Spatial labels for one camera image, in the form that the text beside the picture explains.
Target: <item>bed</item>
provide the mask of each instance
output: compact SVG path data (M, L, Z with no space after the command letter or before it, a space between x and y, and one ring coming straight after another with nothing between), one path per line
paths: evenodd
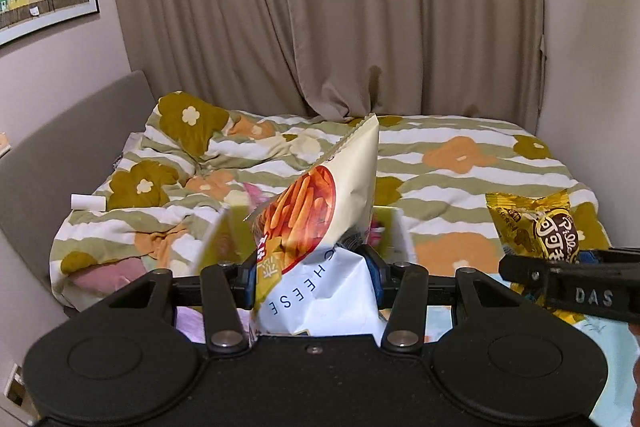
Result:
M156 104L143 73L132 73L0 160L0 228L61 304L82 310L157 267L197 273L224 208L278 194L357 123L261 117L185 92ZM381 116L378 154L374 203L402 210L417 260L433 275L460 266L497 273L502 247L484 201L492 191L539 197L566 188L580 247L609 246L593 192L514 124ZM69 214L71 193L104 196L107 212ZM636 341L626 325L593 317L576 327L609 362L592 418L628 425ZM448 328L447 311L430 309L430 340Z

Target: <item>wall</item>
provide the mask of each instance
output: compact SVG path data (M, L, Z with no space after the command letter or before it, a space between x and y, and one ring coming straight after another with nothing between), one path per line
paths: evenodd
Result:
M115 0L98 4L100 14L0 48L0 132L12 143L129 73ZM0 235L0 342L6 347L0 357L7 353L21 360L33 341L64 318ZM5 362L0 360L0 367Z
M11 373L12 368L14 367L12 363L12 357L9 354L6 346L0 340L0 389L4 391L4 385L7 381L7 377ZM11 410L14 411L13 404L9 402L2 395L2 391L0 391L0 425L2 427L24 427L24 424L19 422L14 416L10 415L5 411Z
M538 135L600 201L614 245L640 247L640 0L545 0Z

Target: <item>wooden fence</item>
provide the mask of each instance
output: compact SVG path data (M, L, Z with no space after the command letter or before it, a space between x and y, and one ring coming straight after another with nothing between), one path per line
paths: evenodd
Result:
M31 15L30 9L36 6L38 7L40 16L42 16L48 12L55 12L56 10L85 2L89 2L89 0L43 0L26 6L20 6L14 10L8 10L4 13L0 13L0 28L7 28L12 24L16 24L27 19L33 19L34 16Z

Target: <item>light blue fabric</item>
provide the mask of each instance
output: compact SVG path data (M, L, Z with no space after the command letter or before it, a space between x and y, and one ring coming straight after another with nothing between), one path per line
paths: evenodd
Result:
M508 286L499 275L493 279ZM452 327L451 310L446 306L429 306L425 335L430 342L439 340ZM609 365L604 390L591 412L591 420L600 427L630 427L636 382L633 367L640 348L626 323L587 317L575 326L599 346Z

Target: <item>snack bag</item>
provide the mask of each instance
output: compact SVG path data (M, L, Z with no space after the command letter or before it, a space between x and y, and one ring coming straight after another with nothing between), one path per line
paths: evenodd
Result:
M351 335L380 341L384 322L364 257L378 160L367 117L254 221L258 333Z
M525 198L501 192L491 192L485 197L505 254L576 262L578 232L566 190L545 198ZM541 289L518 283L511 283L511 289L544 305ZM569 324L584 318L582 314L563 310L554 311L554 315Z

